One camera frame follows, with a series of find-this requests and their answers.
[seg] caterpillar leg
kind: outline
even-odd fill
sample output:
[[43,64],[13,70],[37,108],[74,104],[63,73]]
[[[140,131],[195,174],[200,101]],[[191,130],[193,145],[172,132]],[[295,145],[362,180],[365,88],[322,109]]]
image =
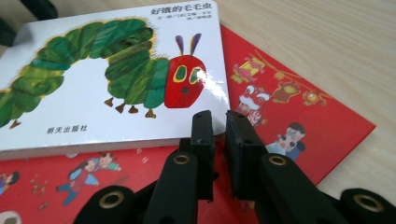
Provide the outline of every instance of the caterpillar leg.
[[116,107],[116,110],[119,111],[120,114],[122,114],[124,107],[125,107],[125,103],[122,103],[121,105]]
[[154,114],[154,112],[152,111],[152,109],[149,109],[148,112],[146,113],[146,118],[152,118],[155,119],[157,118],[157,115]]
[[136,114],[137,112],[139,112],[139,110],[136,107],[134,107],[134,105],[132,105],[131,109],[129,109],[128,112],[130,114]]
[[17,127],[18,125],[20,125],[21,123],[18,122],[17,119],[14,120],[14,122],[11,124],[11,126],[9,126],[9,129],[13,129],[15,127]]
[[112,107],[113,106],[113,97],[111,97],[110,99],[108,99],[108,100],[105,100],[105,105],[108,105],[108,106],[110,106],[110,107]]

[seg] red book cover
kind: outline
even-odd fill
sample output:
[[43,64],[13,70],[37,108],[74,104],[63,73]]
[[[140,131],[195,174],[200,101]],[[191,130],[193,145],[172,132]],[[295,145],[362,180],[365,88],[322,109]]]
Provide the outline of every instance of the red book cover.
[[[314,184],[375,127],[239,35],[221,31],[232,110],[245,114],[267,149],[294,159]],[[1,161],[0,223],[73,223],[99,189],[138,191],[156,180],[176,148]],[[257,223],[251,204],[231,196],[222,150],[218,142],[214,202],[199,202],[198,223]]]

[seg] black robotic claw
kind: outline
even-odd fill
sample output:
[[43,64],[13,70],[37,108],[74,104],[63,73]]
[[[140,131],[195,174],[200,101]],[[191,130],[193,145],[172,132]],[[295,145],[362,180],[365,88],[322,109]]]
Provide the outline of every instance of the black robotic claw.
[[[210,111],[194,115],[191,138],[180,140],[156,182],[137,193],[118,186],[98,191],[75,223],[196,223],[197,200],[213,200],[211,120]],[[396,207],[371,191],[348,189],[340,200],[320,192],[293,160],[266,151],[245,116],[229,111],[226,125],[233,196],[254,201],[260,223],[396,223]]]

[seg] brass ring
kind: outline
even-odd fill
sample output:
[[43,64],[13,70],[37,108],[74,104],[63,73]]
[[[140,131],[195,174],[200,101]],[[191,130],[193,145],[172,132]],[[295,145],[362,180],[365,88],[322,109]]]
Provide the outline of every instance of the brass ring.
[[[107,202],[106,200],[111,196],[116,196],[117,200],[115,202]],[[99,206],[105,209],[113,208],[118,206],[120,203],[122,203],[123,199],[124,199],[124,195],[121,191],[119,190],[112,191],[102,196],[102,198],[99,201]]]
[[377,201],[375,198],[364,195],[364,194],[356,194],[353,196],[353,200],[355,201],[355,203],[357,203],[358,205],[360,205],[361,207],[363,207],[364,209],[367,209],[369,211],[372,212],[382,212],[384,210],[384,206],[382,205],[382,203],[380,203],[379,201]]
[[190,157],[187,155],[178,155],[174,157],[174,163],[179,164],[179,165],[184,165],[189,163]]
[[284,158],[280,156],[271,156],[269,161],[274,165],[286,165],[288,163]]

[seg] red caterpillar head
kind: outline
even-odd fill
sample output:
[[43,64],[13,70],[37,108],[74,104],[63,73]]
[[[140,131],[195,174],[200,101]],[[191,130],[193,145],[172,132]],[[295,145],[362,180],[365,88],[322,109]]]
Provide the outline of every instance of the red caterpillar head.
[[169,61],[164,97],[164,104],[168,108],[190,107],[204,88],[205,65],[192,56],[200,38],[201,34],[195,35],[191,41],[191,55],[183,55],[183,38],[180,35],[176,37],[181,56]]

